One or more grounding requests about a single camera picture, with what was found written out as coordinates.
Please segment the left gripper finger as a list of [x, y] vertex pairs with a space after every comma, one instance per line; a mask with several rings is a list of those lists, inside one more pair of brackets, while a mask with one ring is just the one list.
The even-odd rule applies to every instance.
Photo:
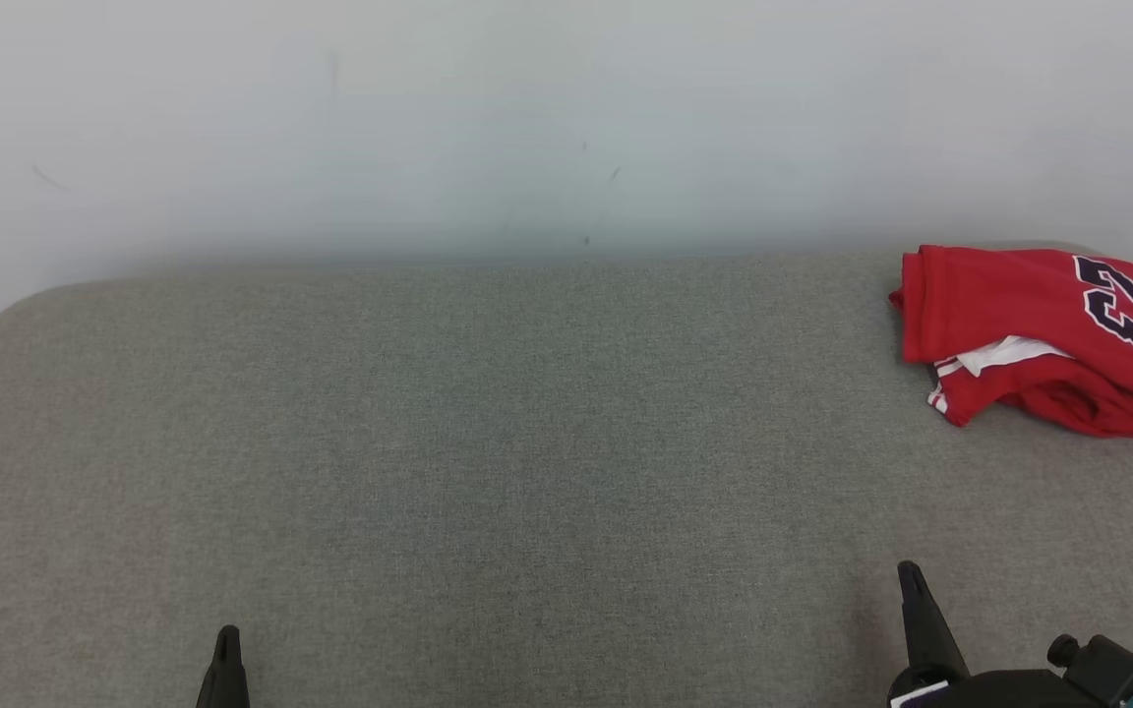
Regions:
[[240, 632], [235, 624], [225, 624], [218, 632], [195, 708], [252, 708]]

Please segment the red shorts with white stripes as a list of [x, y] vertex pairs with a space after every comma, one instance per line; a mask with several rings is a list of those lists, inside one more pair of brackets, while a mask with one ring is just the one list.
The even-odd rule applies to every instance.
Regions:
[[1000, 403], [1090, 438], [1133, 440], [1133, 396], [1110, 384], [1051, 379], [1012, 391]]

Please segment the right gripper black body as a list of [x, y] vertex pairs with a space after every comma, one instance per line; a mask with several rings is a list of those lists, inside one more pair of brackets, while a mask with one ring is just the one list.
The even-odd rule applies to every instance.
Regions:
[[1079, 708], [1079, 691], [1051, 671], [993, 671], [927, 685], [900, 677], [887, 708]]

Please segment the white cloth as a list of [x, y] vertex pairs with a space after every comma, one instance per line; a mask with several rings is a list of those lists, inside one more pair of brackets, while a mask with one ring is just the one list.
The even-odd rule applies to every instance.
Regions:
[[885, 703], [1133, 651], [1133, 441], [898, 349], [891, 254], [117, 279], [0, 314], [0, 708]]

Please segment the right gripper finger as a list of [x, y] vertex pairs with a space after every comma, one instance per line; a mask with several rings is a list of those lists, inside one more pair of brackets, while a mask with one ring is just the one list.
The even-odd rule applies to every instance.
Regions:
[[900, 561], [898, 585], [903, 615], [908, 668], [898, 674], [898, 684], [959, 682], [970, 676], [964, 656], [949, 624], [927, 585], [915, 561]]

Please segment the red white basketball jersey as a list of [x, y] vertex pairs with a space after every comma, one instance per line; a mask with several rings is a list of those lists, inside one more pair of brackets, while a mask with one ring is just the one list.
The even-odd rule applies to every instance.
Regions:
[[901, 261], [891, 304], [901, 355], [932, 366], [927, 403], [954, 426], [1051, 379], [1133, 396], [1132, 262], [925, 245]]

